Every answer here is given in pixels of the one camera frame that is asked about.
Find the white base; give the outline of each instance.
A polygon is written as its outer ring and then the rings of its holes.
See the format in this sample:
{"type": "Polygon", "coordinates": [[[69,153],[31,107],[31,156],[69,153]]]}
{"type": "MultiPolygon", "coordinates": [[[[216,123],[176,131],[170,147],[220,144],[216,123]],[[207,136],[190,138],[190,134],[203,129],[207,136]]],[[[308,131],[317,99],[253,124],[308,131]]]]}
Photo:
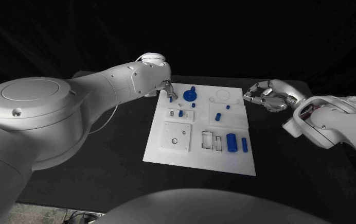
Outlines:
{"type": "Polygon", "coordinates": [[[173,83],[173,88],[179,97],[171,103],[166,92],[160,92],[142,161],[255,176],[240,89],[179,83],[173,83]],[[197,98],[193,102],[187,102],[183,99],[183,93],[190,90],[191,86],[194,86],[197,98]],[[171,117],[167,109],[177,109],[177,112],[183,110],[183,117],[177,117],[176,111],[171,117]],[[217,111],[222,114],[220,121],[215,121],[217,111]],[[186,137],[189,132],[183,130],[184,126],[177,123],[190,127],[190,137],[186,137]],[[213,149],[202,148],[203,131],[213,134],[213,149]],[[235,153],[228,152],[226,134],[229,133],[236,135],[238,152],[235,153]],[[216,151],[217,136],[222,141],[222,152],[216,151]],[[242,151],[243,137],[246,138],[248,152],[242,151]],[[173,138],[177,138],[176,144],[170,144],[173,138]]]}

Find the black curtain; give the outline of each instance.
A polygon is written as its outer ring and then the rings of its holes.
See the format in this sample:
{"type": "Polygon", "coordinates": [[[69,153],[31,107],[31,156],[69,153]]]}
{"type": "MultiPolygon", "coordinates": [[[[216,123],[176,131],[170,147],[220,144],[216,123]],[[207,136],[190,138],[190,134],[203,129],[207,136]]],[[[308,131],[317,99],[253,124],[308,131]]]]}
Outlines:
{"type": "Polygon", "coordinates": [[[145,52],[174,75],[292,79],[356,95],[354,0],[1,0],[1,82],[68,79],[145,52]]]}

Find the black table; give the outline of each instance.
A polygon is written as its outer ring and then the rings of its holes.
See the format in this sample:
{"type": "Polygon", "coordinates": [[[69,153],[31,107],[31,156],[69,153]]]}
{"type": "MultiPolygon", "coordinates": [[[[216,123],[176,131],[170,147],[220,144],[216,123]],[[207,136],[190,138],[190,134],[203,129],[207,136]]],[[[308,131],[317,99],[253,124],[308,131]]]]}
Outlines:
{"type": "MultiPolygon", "coordinates": [[[[173,76],[186,84],[242,88],[264,79],[173,76]]],[[[305,94],[308,86],[285,81],[305,94]]],[[[269,113],[245,103],[256,176],[142,162],[158,97],[118,106],[112,120],[88,136],[75,156],[36,171],[19,202],[106,212],[131,199],[176,188],[210,188],[249,194],[304,210],[337,223],[353,223],[356,173],[341,145],[326,150],[281,125],[292,110],[269,113]]],[[[108,111],[93,124],[105,122],[108,111]]]]}

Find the white board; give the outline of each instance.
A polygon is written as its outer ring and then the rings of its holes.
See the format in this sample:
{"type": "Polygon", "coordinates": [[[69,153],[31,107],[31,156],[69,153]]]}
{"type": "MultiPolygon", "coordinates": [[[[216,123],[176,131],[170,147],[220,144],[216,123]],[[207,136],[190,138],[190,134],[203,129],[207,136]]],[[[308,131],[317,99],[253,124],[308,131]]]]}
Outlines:
{"type": "Polygon", "coordinates": [[[142,161],[255,176],[240,89],[180,83],[173,83],[173,88],[177,100],[171,103],[166,91],[160,92],[142,161]],[[191,86],[197,98],[193,102],[187,102],[183,93],[191,86]],[[212,133],[212,149],[202,148],[203,132],[212,133]],[[229,133],[236,135],[236,152],[228,151],[229,133]],[[220,137],[217,150],[216,137],[220,137]],[[248,152],[242,150],[242,138],[246,138],[248,152]]]}

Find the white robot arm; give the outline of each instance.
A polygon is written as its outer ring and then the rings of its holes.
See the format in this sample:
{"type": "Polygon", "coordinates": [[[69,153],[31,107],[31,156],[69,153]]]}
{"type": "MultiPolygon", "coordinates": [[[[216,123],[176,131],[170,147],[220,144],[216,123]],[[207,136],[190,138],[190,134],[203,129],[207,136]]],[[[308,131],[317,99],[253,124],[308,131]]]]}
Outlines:
{"type": "Polygon", "coordinates": [[[256,83],[243,95],[243,99],[261,104],[268,111],[278,112],[289,106],[292,117],[282,128],[294,137],[301,134],[321,148],[331,148],[338,142],[346,142],[356,149],[356,98],[314,96],[307,98],[281,80],[256,83]],[[252,97],[252,92],[265,89],[261,97],[252,97]]]}
{"type": "Polygon", "coordinates": [[[176,98],[170,66],[154,53],[76,79],[31,77],[0,84],[0,223],[31,172],[73,156],[108,109],[155,90],[176,98]]]}

